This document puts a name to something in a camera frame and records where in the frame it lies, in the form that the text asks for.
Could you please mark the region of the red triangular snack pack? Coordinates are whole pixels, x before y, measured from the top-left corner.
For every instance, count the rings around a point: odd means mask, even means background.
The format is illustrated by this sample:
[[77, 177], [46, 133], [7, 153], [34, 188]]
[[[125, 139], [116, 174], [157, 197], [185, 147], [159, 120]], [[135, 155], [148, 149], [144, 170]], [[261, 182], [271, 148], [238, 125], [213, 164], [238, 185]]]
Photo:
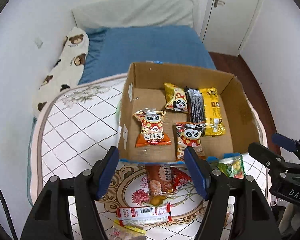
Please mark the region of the red triangular snack pack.
[[191, 177], [183, 172], [182, 170], [171, 167], [172, 177], [173, 177], [173, 186], [176, 190], [181, 190], [187, 186], [191, 181]]

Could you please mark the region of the white diamond pattern quilt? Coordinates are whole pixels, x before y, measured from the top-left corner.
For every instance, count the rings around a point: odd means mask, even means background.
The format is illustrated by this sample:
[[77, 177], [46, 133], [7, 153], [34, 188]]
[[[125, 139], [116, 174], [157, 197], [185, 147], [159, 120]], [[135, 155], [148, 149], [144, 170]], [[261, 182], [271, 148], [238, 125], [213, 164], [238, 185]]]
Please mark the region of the white diamond pattern quilt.
[[217, 89], [225, 134], [201, 138], [206, 157], [246, 154], [251, 142], [267, 144], [263, 125], [235, 76], [216, 70], [175, 74], [134, 70], [67, 90], [49, 104], [33, 135], [31, 155], [39, 165], [33, 176], [38, 186], [43, 187], [51, 176], [71, 178], [92, 168], [122, 141], [121, 161], [107, 194], [96, 204], [106, 234], [111, 236], [117, 208], [141, 206], [148, 196], [144, 164], [177, 163], [175, 123], [186, 121], [185, 113], [166, 112], [164, 131], [170, 145], [135, 145], [141, 124], [134, 113], [143, 108], [162, 110], [166, 83]]

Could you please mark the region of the brown panda snack bag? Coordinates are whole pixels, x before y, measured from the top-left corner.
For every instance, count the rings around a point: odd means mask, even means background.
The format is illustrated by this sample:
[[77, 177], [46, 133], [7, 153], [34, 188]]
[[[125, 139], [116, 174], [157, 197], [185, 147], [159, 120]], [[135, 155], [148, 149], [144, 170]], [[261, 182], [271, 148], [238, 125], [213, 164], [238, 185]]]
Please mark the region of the brown panda snack bag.
[[187, 147], [192, 147], [198, 157], [205, 159], [201, 136], [203, 135], [203, 123], [177, 122], [175, 124], [177, 133], [176, 161], [184, 161], [184, 151]]

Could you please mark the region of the pale yellow bread pack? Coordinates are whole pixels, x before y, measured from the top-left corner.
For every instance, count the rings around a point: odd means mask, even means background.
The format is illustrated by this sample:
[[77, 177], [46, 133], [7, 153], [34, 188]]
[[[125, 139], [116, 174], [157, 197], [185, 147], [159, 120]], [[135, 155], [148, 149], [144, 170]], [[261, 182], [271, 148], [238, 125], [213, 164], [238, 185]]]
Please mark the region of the pale yellow bread pack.
[[120, 225], [119, 220], [114, 220], [112, 240], [146, 240], [145, 230], [130, 225]]

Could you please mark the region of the grey white pillow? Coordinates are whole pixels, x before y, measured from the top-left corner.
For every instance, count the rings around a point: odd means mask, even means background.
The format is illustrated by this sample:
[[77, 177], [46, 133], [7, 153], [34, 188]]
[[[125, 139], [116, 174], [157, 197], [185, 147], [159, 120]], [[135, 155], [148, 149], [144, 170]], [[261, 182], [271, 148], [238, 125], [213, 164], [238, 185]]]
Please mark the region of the grey white pillow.
[[76, 25], [84, 30], [185, 25], [193, 28], [198, 0], [100, 0], [72, 9]]

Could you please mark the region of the blue bed sheet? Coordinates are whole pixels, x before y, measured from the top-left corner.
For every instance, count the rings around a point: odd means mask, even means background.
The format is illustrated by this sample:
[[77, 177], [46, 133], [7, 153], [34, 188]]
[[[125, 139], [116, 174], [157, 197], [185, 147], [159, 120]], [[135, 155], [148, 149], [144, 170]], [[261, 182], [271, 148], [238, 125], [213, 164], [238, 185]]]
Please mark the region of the blue bed sheet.
[[27, 197], [34, 203], [49, 176], [74, 177], [104, 157], [120, 137], [120, 101], [133, 62], [214, 69], [190, 27], [98, 28], [85, 31], [89, 50], [77, 86], [61, 91], [34, 117]]

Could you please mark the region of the yellow snack pack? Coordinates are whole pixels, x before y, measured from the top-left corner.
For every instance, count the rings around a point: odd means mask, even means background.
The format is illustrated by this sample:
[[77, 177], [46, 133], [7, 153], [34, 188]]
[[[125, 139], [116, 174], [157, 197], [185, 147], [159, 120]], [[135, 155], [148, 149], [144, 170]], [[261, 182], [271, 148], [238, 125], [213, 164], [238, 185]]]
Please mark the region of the yellow snack pack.
[[204, 114], [205, 114], [205, 135], [220, 136], [225, 134], [225, 127], [221, 115], [221, 104], [217, 89], [200, 88], [203, 96]]

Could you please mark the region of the white door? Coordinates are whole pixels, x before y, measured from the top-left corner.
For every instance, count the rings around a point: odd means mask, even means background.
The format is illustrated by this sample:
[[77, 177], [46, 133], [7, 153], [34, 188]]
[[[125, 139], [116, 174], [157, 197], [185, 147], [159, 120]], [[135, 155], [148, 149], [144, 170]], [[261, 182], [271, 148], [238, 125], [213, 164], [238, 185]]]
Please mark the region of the white door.
[[224, 6], [214, 8], [215, 0], [207, 0], [203, 44], [209, 52], [239, 55], [249, 36], [260, 0], [221, 0]]

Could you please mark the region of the bear print long pillow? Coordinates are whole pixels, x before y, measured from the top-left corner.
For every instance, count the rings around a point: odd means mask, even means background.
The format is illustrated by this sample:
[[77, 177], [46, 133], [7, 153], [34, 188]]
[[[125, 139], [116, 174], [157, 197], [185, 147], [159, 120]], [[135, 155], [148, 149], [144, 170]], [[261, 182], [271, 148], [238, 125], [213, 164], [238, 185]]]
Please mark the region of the bear print long pillow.
[[78, 85], [82, 77], [89, 50], [89, 37], [78, 27], [66, 35], [63, 50], [55, 66], [40, 85], [34, 100], [33, 113], [38, 117], [44, 106], [61, 91]]

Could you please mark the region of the green candy bag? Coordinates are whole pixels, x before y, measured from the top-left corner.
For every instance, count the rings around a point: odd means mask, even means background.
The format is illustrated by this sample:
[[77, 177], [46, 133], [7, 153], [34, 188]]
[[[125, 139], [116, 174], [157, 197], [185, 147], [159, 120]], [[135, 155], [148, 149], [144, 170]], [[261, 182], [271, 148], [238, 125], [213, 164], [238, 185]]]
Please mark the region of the green candy bag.
[[240, 154], [213, 161], [211, 166], [219, 169], [229, 178], [243, 179], [245, 177], [243, 158]]

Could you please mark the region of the yellow panda snack bag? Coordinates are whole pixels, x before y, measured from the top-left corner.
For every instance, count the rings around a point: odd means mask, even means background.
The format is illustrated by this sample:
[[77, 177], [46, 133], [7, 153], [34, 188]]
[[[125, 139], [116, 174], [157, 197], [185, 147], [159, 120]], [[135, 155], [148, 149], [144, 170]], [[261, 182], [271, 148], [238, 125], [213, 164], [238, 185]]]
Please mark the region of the yellow panda snack bag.
[[171, 83], [164, 83], [166, 105], [165, 108], [187, 113], [187, 98], [185, 91]]

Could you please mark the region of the orange panda snack bag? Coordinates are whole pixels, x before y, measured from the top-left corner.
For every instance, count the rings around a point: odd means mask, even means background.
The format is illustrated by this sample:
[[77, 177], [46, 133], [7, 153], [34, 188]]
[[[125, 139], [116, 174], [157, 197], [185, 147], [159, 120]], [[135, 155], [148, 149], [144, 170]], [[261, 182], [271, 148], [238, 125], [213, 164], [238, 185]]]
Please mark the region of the orange panda snack bag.
[[148, 145], [170, 145], [172, 142], [164, 132], [164, 118], [166, 111], [139, 110], [133, 114], [141, 124], [140, 134], [136, 140], [136, 147]]

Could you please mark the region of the black cookie pack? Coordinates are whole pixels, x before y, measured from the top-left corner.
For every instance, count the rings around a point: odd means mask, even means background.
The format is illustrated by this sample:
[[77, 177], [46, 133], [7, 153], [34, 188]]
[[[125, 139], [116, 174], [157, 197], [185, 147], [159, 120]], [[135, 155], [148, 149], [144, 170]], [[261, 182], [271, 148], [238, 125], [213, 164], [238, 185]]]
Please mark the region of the black cookie pack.
[[203, 95], [198, 89], [185, 88], [189, 121], [192, 123], [205, 122]]

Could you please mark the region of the red white snack pack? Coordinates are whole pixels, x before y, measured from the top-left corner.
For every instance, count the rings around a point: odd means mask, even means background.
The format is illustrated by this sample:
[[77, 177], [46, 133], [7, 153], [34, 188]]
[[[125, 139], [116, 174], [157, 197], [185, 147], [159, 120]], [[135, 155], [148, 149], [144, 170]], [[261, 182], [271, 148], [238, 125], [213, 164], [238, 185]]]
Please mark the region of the red white snack pack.
[[172, 220], [170, 203], [163, 206], [119, 207], [116, 214], [121, 226], [166, 223]]

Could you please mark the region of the brown red snack bag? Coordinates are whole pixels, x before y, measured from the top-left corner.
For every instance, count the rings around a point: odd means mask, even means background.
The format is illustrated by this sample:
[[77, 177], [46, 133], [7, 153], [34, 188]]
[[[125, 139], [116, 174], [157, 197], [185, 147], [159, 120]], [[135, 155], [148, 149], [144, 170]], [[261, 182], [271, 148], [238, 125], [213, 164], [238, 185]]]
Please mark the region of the brown red snack bag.
[[175, 191], [170, 165], [147, 165], [145, 170], [151, 195], [171, 194]]

